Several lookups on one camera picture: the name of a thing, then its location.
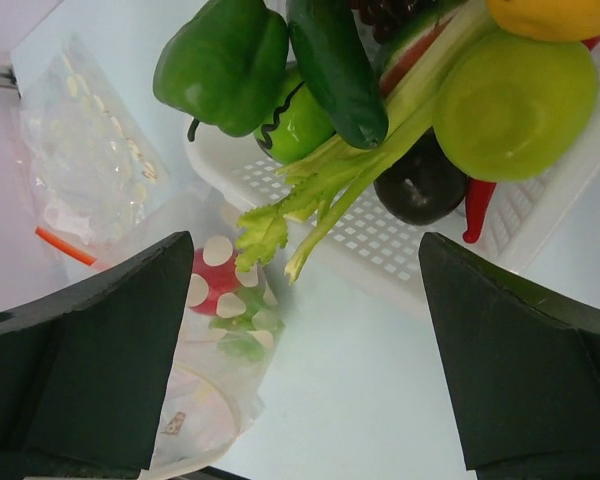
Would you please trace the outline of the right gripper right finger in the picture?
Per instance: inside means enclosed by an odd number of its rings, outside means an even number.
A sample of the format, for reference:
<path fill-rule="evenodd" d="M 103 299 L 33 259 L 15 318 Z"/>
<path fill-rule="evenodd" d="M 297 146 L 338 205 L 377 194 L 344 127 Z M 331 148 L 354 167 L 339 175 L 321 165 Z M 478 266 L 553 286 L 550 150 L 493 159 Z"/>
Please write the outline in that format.
<path fill-rule="evenodd" d="M 600 309 L 438 233 L 418 256 L 466 468 L 600 471 Z"/>

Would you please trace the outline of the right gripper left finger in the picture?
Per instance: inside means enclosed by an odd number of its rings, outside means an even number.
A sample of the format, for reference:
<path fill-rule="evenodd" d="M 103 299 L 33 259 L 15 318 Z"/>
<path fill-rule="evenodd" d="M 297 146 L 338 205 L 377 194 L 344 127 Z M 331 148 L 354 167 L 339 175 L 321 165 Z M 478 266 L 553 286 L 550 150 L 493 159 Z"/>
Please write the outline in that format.
<path fill-rule="evenodd" d="M 135 479 L 150 466 L 193 258 L 177 232 L 0 312 L 0 479 Z"/>

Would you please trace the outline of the clear white-dotted zip bag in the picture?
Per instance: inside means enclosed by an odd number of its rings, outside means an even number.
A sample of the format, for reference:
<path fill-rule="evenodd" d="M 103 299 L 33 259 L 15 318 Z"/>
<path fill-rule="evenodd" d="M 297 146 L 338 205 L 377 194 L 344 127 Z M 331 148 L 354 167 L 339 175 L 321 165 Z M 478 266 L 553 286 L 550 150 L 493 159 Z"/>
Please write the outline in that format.
<path fill-rule="evenodd" d="M 263 410 L 258 389 L 285 324 L 263 270 L 235 265 L 230 205 L 179 194 L 151 234 L 188 231 L 194 260 L 151 466 L 144 479 L 195 472 L 221 458 Z"/>

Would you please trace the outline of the red toy tomato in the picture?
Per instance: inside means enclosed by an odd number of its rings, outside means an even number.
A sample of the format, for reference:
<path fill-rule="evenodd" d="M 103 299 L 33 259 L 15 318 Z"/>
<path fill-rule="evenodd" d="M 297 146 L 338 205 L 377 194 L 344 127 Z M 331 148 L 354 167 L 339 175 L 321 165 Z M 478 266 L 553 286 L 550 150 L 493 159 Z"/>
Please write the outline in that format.
<path fill-rule="evenodd" d="M 225 236 L 212 236 L 194 252 L 192 273 L 185 305 L 207 316 L 231 318 L 247 311 L 246 301 L 238 296 L 244 288 L 260 283 L 258 270 L 243 272 L 236 267 L 237 250 Z"/>

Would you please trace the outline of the green toy grape bunch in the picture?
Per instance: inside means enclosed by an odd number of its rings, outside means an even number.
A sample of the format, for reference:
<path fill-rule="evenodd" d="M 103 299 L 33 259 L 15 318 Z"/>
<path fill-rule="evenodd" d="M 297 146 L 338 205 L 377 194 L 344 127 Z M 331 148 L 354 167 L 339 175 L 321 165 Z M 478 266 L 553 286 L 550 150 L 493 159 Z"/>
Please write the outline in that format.
<path fill-rule="evenodd" d="M 245 361 L 262 361 L 273 351 L 285 328 L 277 300 L 267 287 L 240 289 L 238 296 L 246 301 L 247 311 L 231 318 L 214 316 L 209 328 L 225 331 L 218 343 L 224 354 Z"/>

